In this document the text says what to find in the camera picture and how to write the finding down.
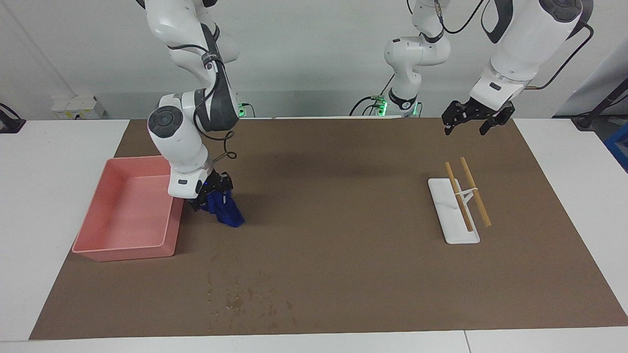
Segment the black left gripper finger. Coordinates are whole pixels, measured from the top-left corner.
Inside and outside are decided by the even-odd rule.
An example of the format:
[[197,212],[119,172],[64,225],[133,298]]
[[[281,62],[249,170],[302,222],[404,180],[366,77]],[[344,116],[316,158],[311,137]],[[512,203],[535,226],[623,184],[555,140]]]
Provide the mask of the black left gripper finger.
[[487,134],[487,132],[493,127],[505,125],[514,112],[515,107],[513,105],[507,105],[497,114],[489,116],[480,127],[480,135]]
[[443,112],[443,125],[446,135],[450,135],[458,125],[469,122],[471,118],[467,114],[469,102],[451,101]]

